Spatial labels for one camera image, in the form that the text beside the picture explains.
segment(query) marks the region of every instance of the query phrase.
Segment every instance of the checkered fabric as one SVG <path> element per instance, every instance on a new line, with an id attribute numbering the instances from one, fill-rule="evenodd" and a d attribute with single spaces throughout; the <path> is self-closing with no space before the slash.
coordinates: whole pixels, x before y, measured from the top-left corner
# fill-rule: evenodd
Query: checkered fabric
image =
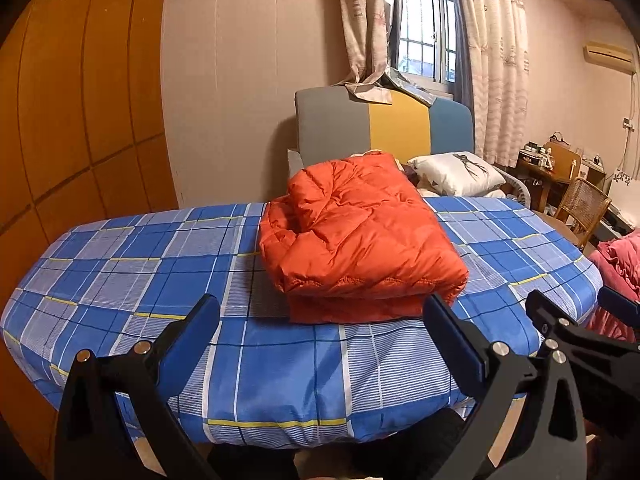
<path id="1" fill-rule="evenodd" d="M 469 269 L 453 310 L 520 354 L 541 336 L 524 312 L 537 288 L 584 320 L 602 280 L 531 211 L 510 200 L 428 198 Z M 195 442 L 271 448 L 366 441 L 417 422 L 460 394 L 418 319 L 289 324 L 264 272 L 257 227 L 264 204 L 221 205 L 95 222 L 61 236 L 2 314 L 18 366 L 55 406 L 73 358 L 126 352 L 183 319 L 204 292 L 220 327 L 180 396 L 170 399 Z M 133 435 L 139 424 L 118 395 Z"/>

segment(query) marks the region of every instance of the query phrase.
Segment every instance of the person's leg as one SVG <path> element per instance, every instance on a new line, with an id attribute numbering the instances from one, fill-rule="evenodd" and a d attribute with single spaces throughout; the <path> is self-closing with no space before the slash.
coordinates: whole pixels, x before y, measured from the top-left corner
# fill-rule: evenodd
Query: person's leg
<path id="1" fill-rule="evenodd" d="M 354 444 L 353 465 L 363 474 L 384 480 L 428 480 L 453 452 L 464 424 L 455 411 L 444 408 L 388 438 Z M 494 469 L 487 457 L 478 476 L 487 476 Z"/>
<path id="2" fill-rule="evenodd" d="M 222 480 L 299 480 L 292 449 L 216 444 L 207 461 Z"/>

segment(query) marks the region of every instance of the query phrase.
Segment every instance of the beige patterned curtain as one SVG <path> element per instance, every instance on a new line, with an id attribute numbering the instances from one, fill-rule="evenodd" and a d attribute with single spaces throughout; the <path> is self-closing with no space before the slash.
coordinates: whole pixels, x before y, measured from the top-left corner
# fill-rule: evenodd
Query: beige patterned curtain
<path id="1" fill-rule="evenodd" d="M 522 0 L 462 0 L 471 59 L 476 154 L 515 166 L 527 117 L 527 23 Z"/>
<path id="2" fill-rule="evenodd" d="M 343 83 L 360 99 L 391 103 L 389 90 L 376 84 L 386 70 L 384 0 L 340 0 L 340 8 L 351 68 Z"/>

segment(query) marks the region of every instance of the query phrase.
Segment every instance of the headboard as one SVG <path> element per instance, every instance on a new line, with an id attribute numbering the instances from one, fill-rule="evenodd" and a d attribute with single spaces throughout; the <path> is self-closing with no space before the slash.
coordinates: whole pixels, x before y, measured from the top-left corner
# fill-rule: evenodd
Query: headboard
<path id="1" fill-rule="evenodd" d="M 438 97 L 428 108 L 392 90 L 393 104 L 367 103 L 345 87 L 296 92 L 298 149 L 304 166 L 377 149 L 401 162 L 418 155 L 473 152 L 471 113 Z"/>

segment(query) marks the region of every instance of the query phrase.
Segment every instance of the pink fabric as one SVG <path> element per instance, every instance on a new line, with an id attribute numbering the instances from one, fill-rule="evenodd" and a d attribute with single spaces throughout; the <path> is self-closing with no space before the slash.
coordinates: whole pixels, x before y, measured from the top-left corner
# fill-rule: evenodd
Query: pink fabric
<path id="1" fill-rule="evenodd" d="M 598 267 L 604 285 L 632 301 L 640 300 L 640 230 L 610 242 L 598 244 L 589 259 Z M 587 328 L 614 339 L 635 342 L 634 331 L 618 318 L 598 307 Z"/>

